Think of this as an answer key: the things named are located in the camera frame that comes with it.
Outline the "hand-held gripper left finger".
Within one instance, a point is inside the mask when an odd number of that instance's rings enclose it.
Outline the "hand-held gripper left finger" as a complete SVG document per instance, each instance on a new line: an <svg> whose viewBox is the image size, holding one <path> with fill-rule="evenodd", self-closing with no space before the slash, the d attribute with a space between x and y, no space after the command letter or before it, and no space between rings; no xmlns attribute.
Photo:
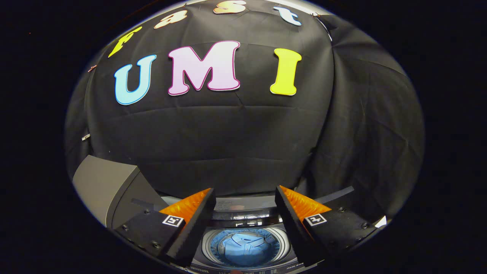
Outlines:
<svg viewBox="0 0 487 274"><path fill-rule="evenodd" d="M190 266L216 205L208 188L156 211L145 209L114 231L149 257Z"/></svg>

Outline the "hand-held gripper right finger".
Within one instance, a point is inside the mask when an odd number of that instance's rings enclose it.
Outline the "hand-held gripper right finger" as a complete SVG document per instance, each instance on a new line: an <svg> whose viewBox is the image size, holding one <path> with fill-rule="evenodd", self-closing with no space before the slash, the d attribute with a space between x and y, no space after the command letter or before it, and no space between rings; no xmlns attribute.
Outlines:
<svg viewBox="0 0 487 274"><path fill-rule="evenodd" d="M311 266L353 251L379 228L376 217L360 213L353 191L334 193L324 204L284 186L275 189L275 204L298 262Z"/></svg>

